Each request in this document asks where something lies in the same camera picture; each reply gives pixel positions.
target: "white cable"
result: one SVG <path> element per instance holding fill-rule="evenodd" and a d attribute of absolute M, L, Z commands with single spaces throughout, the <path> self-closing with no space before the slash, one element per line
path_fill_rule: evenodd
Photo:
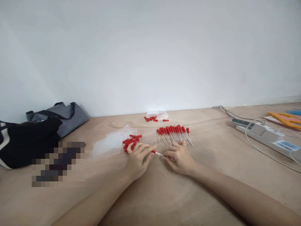
<path fill-rule="evenodd" d="M 296 134 L 295 132 L 293 132 L 293 131 L 291 131 L 291 130 L 289 130 L 289 129 L 279 129 L 279 130 L 287 130 L 287 131 L 290 131 L 290 132 L 292 132 L 293 134 L 295 134 L 295 135 L 301 140 L 301 137 L 300 137 L 298 134 Z"/>
<path fill-rule="evenodd" d="M 262 154 L 266 155 L 267 157 L 270 157 L 271 159 L 275 160 L 276 162 L 279 162 L 280 164 L 282 164 L 282 165 L 284 165 L 284 166 L 290 168 L 291 170 L 294 170 L 294 171 L 296 171 L 296 172 L 298 172 L 298 173 L 301 173 L 301 171 L 298 171 L 298 170 L 296 170 L 296 169 L 294 169 L 294 168 L 292 168 L 292 167 L 290 167 L 290 166 L 288 166 L 288 165 L 286 165 L 286 164 L 284 164 L 284 163 L 278 161 L 277 159 L 275 159 L 275 158 L 271 157 L 270 155 L 264 153 L 262 150 L 256 148 L 256 147 L 254 146 L 254 144 L 251 143 L 251 141 L 249 140 L 248 135 L 247 135 L 247 128 L 249 127 L 249 125 L 250 125 L 251 123 L 252 123 L 252 122 L 250 122 L 250 123 L 248 124 L 248 126 L 246 127 L 246 129 L 245 129 L 245 135 L 246 135 L 246 138 L 247 138 L 248 142 L 253 146 L 253 148 L 255 148 L 257 151 L 260 151 Z"/>
<path fill-rule="evenodd" d="M 293 131 L 291 131 L 291 130 L 289 130 L 289 129 L 279 129 L 279 130 L 287 130 L 287 131 L 290 131 L 291 133 L 295 134 L 295 135 L 301 140 L 301 137 L 300 137 L 298 134 L 296 134 L 295 132 L 293 132 Z M 300 163 L 298 160 L 296 160 L 296 159 L 292 156 L 292 153 L 291 153 L 291 152 L 289 152 L 289 156 L 290 156 L 296 163 L 298 163 L 299 165 L 301 165 L 301 163 Z"/>

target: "black bag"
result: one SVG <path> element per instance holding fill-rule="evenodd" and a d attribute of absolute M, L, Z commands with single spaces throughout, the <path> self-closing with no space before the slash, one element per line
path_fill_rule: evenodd
<path fill-rule="evenodd" d="M 51 117 L 38 123 L 0 121 L 0 166 L 15 169 L 45 158 L 58 147 L 57 130 L 62 122 Z"/>
<path fill-rule="evenodd" d="M 57 131 L 60 138 L 68 135 L 89 120 L 85 112 L 75 102 L 70 103 L 68 106 L 65 106 L 63 102 L 59 102 L 47 110 L 39 112 L 29 111 L 26 113 L 27 121 L 34 123 L 43 121 L 48 117 L 57 117 L 62 121 L 62 125 Z"/>

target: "wooden floor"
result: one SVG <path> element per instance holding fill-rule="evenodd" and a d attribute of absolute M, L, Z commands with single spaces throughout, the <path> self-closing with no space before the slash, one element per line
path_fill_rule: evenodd
<path fill-rule="evenodd" d="M 260 105 L 230 109 L 247 118 L 260 118 L 268 111 L 301 109 L 301 104 Z M 301 174 L 277 163 L 250 146 L 243 133 L 219 109 L 168 112 L 169 122 L 146 122 L 144 114 L 91 118 L 63 141 L 92 144 L 106 133 L 130 124 L 140 133 L 162 126 L 190 128 L 194 146 L 188 146 L 198 162 L 236 178 L 276 199 L 301 215 Z M 269 123 L 273 128 L 280 128 Z M 301 146 L 301 141 L 287 139 Z M 258 148 L 301 171 L 301 166 L 269 147 L 251 139 Z M 167 147 L 158 146 L 159 152 Z M 101 186 L 104 178 L 123 170 L 126 154 L 118 154 L 86 164 L 84 187 L 32 188 L 30 167 L 0 170 L 0 215 L 2 222 L 22 225 L 49 225 L 68 209 Z M 202 184 L 176 174 L 155 156 L 146 173 L 120 196 L 100 225 L 245 225 L 234 211 Z"/>

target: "plug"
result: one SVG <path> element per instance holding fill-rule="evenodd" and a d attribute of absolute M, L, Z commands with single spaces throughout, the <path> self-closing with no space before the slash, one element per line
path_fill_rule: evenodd
<path fill-rule="evenodd" d="M 276 142 L 278 140 L 281 140 L 285 135 L 283 133 L 280 133 L 279 131 L 275 131 L 273 129 L 267 129 L 261 137 L 270 141 L 270 142 Z"/>
<path fill-rule="evenodd" d="M 265 132 L 265 130 L 269 128 L 270 127 L 267 125 L 262 125 L 262 122 L 258 122 L 251 128 L 251 132 L 261 136 Z"/>

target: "gray striped tote bag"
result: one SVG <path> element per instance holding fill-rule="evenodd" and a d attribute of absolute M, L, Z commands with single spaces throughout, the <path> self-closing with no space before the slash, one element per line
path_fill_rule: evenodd
<path fill-rule="evenodd" d="M 33 123 L 44 121 L 49 117 L 56 117 L 62 121 L 62 125 L 60 125 L 57 131 L 60 138 L 68 135 L 89 120 L 85 112 L 75 102 L 70 103 L 68 106 L 63 102 L 59 102 L 47 110 L 38 112 L 29 111 L 26 113 L 27 121 Z"/>

